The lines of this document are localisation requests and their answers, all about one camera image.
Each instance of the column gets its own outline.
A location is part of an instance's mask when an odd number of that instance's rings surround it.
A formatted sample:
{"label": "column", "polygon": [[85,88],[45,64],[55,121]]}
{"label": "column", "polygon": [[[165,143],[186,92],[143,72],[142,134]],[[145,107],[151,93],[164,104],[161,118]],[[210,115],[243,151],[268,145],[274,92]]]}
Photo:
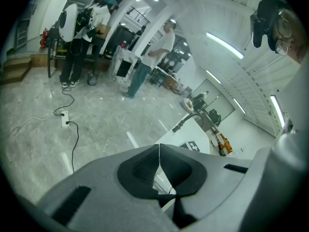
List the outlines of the column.
{"label": "column", "polygon": [[169,17],[173,14],[174,6],[166,6],[164,10],[162,10],[153,22],[146,27],[145,32],[141,35],[139,41],[137,41],[136,45],[132,49],[132,53],[136,56],[140,56],[145,49],[148,42],[152,39],[154,34],[162,27],[162,25],[169,19]]}
{"label": "column", "polygon": [[120,20],[122,19],[122,17],[124,17],[124,15],[129,10],[130,6],[132,5],[132,3],[134,3],[134,1],[135,0],[122,0],[121,3],[119,4],[118,10],[113,12],[110,21],[108,22],[108,25],[111,27],[111,30],[106,36],[105,43],[100,50],[100,54],[103,54],[103,52],[105,51],[107,43],[110,40],[112,34],[115,32],[116,28],[118,27]]}

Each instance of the floor outlet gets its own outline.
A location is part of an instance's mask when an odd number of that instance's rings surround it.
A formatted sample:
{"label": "floor outlet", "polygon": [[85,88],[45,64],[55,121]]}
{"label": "floor outlet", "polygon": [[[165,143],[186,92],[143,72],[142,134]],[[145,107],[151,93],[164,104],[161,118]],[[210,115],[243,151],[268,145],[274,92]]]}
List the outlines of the floor outlet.
{"label": "floor outlet", "polygon": [[68,127],[70,126],[70,124],[66,124],[67,121],[69,120],[69,112],[68,111],[62,111],[62,113],[64,114],[64,116],[61,116],[61,123],[62,123],[62,127]]}

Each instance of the red fire extinguisher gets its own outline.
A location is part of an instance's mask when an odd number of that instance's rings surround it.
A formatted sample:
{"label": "red fire extinguisher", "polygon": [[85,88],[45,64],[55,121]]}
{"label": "red fire extinguisher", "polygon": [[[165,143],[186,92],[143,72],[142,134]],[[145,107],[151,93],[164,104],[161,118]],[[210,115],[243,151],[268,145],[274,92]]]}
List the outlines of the red fire extinguisher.
{"label": "red fire extinguisher", "polygon": [[41,39],[41,50],[45,49],[46,47],[47,33],[48,33],[48,30],[44,29],[43,34],[42,34],[42,39]]}

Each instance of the tiled floor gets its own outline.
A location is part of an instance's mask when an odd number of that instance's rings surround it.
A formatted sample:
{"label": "tiled floor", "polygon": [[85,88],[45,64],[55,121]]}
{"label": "tiled floor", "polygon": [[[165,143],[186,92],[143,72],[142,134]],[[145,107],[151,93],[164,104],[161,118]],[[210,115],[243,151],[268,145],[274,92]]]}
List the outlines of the tiled floor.
{"label": "tiled floor", "polygon": [[[46,68],[33,68],[22,83],[0,87],[0,137],[32,116],[47,118],[54,109],[71,102],[61,93],[59,74],[56,71],[48,79]],[[101,73],[97,85],[88,86],[83,73],[79,85],[70,92],[75,102],[67,110],[80,135],[74,152],[75,170],[96,158],[134,148],[133,144],[155,143],[166,133],[160,121],[170,130],[186,114],[179,104],[181,97],[171,91],[146,84],[131,100],[121,94],[128,85],[112,82]],[[0,139],[1,164],[13,188],[37,202],[71,174],[76,139],[76,126],[63,128],[61,117],[54,115],[46,121],[32,119]]]}

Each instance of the eyeglasses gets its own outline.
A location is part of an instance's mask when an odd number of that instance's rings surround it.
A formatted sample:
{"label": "eyeglasses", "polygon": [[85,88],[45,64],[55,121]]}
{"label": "eyeglasses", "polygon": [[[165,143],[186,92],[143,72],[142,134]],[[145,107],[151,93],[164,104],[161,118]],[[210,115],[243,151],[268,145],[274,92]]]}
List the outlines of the eyeglasses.
{"label": "eyeglasses", "polygon": [[284,40],[281,39],[283,38],[290,38],[292,35],[292,28],[291,24],[289,23],[288,20],[284,19],[280,14],[278,19],[276,20],[276,27],[277,30],[280,34],[279,39],[276,42],[276,53],[285,56],[288,53],[288,46],[284,42]]}

